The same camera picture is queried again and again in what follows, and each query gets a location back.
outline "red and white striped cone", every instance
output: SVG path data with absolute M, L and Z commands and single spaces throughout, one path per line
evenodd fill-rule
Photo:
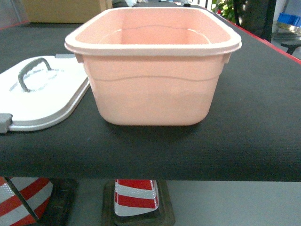
M 129 217 L 155 211 L 159 207 L 155 180 L 115 180 L 115 214 Z
M 24 226 L 36 223 L 49 202 L 53 184 L 46 178 L 11 178 L 10 181 L 25 199 L 35 216 L 26 209 L 22 201 L 0 177 L 0 226 Z

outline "lid handle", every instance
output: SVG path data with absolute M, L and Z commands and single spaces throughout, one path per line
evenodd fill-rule
M 43 62 L 45 63 L 47 69 L 48 69 L 49 71 L 51 71 L 52 69 L 51 69 L 51 67 L 50 67 L 50 65 L 49 65 L 49 63 L 48 63 L 48 61 L 47 61 L 46 59 L 42 58 L 42 57 L 40 57 L 40 58 L 38 58 L 38 59 L 35 59 L 35 60 L 31 61 L 28 65 L 26 65 L 26 66 L 20 71 L 19 77 L 18 77 L 18 78 L 19 78 L 19 83 L 20 83 L 22 89 L 23 89 L 25 92 L 29 93 L 30 90 L 27 88 L 27 86 L 26 86 L 25 83 L 24 83 L 24 76 L 25 76 L 28 72 L 30 72 L 34 67 L 38 66 L 40 63 L 43 63 Z

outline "green plant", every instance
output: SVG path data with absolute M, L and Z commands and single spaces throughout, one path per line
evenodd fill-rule
M 222 17 L 235 23 L 233 0 L 220 0 L 216 7 L 221 10 Z

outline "black table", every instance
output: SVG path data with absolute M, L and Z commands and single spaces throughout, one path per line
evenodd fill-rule
M 0 73 L 35 56 L 68 53 L 78 24 L 0 31 Z M 301 181 L 301 64 L 239 28 L 208 116 L 187 127 L 116 126 L 87 91 L 51 128 L 0 135 L 0 175 L 56 178 Z

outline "plastic tub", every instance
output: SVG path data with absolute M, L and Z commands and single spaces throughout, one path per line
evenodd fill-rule
M 101 116 L 118 125 L 191 125 L 206 117 L 241 38 L 206 10 L 118 8 L 66 37 Z

